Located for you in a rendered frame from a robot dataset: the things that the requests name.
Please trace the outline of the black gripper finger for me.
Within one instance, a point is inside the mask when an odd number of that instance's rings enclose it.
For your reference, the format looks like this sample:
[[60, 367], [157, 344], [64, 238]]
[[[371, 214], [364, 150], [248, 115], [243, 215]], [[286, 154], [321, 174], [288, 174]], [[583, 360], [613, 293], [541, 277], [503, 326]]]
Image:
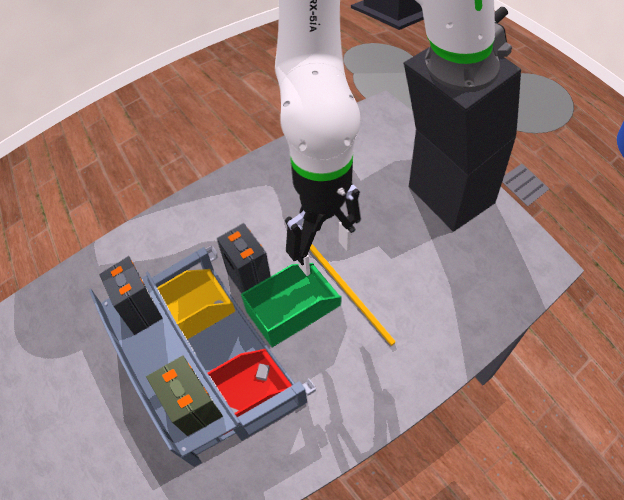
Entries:
[[346, 217], [341, 209], [338, 209], [334, 212], [335, 216], [340, 220], [339, 243], [344, 247], [346, 251], [350, 250], [351, 233], [355, 231], [355, 227], [353, 226], [353, 224], [359, 223], [361, 221], [358, 202], [359, 194], [360, 191], [352, 184], [346, 198], [348, 216]]
[[[295, 218], [287, 217], [287, 240], [286, 252], [293, 261], [298, 260], [299, 267], [306, 276], [310, 275], [310, 264], [308, 252], [316, 235], [321, 229], [323, 221], [326, 220], [326, 214], [319, 214], [316, 223], [311, 223], [303, 219], [305, 211], [303, 210]], [[303, 226], [302, 226], [302, 222]], [[300, 262], [300, 263], [299, 263]]]

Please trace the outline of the red open bin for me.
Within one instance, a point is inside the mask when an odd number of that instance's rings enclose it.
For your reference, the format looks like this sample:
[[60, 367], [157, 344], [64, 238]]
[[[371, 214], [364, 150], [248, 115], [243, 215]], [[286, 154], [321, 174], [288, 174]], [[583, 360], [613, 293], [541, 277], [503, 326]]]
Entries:
[[[256, 378], [259, 363], [270, 367], [267, 381]], [[266, 349], [239, 354], [208, 374], [237, 418], [292, 386]]]

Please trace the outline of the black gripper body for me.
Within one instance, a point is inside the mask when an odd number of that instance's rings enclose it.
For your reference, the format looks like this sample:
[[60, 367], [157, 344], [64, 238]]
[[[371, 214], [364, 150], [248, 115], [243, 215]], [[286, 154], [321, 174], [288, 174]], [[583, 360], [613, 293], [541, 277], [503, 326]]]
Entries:
[[305, 214], [304, 214], [303, 219], [305, 221], [315, 224], [319, 214], [326, 214], [327, 215], [326, 220], [335, 216], [334, 212], [342, 207], [345, 200], [346, 200], [346, 195], [342, 197], [341, 199], [338, 199], [332, 202], [317, 203], [317, 202], [309, 201], [303, 198], [302, 196], [300, 196], [300, 201], [301, 201], [302, 206], [301, 206], [299, 213], [302, 213], [304, 210]]

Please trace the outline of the yellow long thin bar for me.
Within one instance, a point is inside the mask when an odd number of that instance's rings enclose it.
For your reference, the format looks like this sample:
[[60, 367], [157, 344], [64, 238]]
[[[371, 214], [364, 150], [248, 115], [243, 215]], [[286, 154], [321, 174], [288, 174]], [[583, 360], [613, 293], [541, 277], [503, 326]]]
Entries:
[[361, 302], [361, 300], [355, 295], [355, 293], [349, 288], [349, 286], [343, 281], [343, 279], [338, 275], [338, 273], [332, 268], [332, 266], [326, 261], [326, 259], [320, 254], [320, 252], [314, 247], [312, 244], [310, 247], [310, 251], [315, 255], [315, 257], [320, 261], [320, 263], [326, 268], [326, 270], [331, 274], [331, 276], [337, 281], [337, 283], [343, 288], [343, 290], [348, 294], [348, 296], [354, 301], [354, 303], [359, 307], [359, 309], [365, 314], [365, 316], [370, 320], [370, 322], [376, 327], [376, 329], [381, 333], [381, 335], [387, 340], [387, 342], [392, 346], [395, 344], [395, 340], [390, 336], [390, 334], [384, 329], [384, 327], [378, 322], [378, 320], [373, 316], [373, 314], [367, 309], [367, 307]]

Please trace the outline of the grey bin rack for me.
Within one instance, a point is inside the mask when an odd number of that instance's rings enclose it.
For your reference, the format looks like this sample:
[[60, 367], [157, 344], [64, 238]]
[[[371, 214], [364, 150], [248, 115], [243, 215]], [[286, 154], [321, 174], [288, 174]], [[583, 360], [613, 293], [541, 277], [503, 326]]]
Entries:
[[[201, 452], [234, 434], [241, 441], [245, 440], [306, 404], [307, 396], [316, 391], [309, 378], [303, 385], [300, 381], [294, 383], [267, 347], [214, 271], [211, 262], [217, 258], [214, 247], [203, 247], [152, 278], [147, 271], [141, 279], [163, 319], [136, 335], [115, 310], [110, 298], [101, 303], [89, 289], [118, 357], [161, 437], [171, 452], [193, 467], [202, 463], [197, 456]], [[233, 303], [235, 312], [186, 339], [157, 287], [200, 262], [202, 269], [211, 270]], [[267, 350], [292, 386], [237, 418], [208, 372], [241, 353], [261, 349]], [[223, 415], [189, 436], [171, 422], [146, 378], [182, 355]]]

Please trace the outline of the yellow open bin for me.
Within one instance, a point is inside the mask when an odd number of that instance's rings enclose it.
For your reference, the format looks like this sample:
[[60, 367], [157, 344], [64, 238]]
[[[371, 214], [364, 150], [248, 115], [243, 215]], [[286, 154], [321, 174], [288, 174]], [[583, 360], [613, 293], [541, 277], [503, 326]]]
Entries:
[[185, 271], [158, 290], [186, 339], [235, 312], [210, 269]]

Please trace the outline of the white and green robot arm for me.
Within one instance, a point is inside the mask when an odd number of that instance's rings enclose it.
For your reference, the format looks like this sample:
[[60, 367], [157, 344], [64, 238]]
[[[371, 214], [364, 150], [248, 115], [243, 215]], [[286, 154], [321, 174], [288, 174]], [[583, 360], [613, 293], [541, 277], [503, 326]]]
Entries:
[[[430, 75], [461, 91], [493, 84], [498, 57], [512, 50], [498, 24], [508, 10], [502, 6], [494, 12], [494, 0], [415, 1], [430, 41], [425, 56]], [[340, 0], [279, 0], [275, 72], [295, 190], [312, 202], [340, 199], [352, 185], [360, 127], [344, 72]]]

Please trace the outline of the green bin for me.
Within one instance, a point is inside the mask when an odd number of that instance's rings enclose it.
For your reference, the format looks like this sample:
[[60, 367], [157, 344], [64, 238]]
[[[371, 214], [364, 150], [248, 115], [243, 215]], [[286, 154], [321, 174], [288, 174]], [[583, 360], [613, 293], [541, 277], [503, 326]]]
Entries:
[[299, 264], [291, 264], [241, 294], [246, 312], [271, 347], [341, 306], [341, 296], [309, 264], [308, 276]]

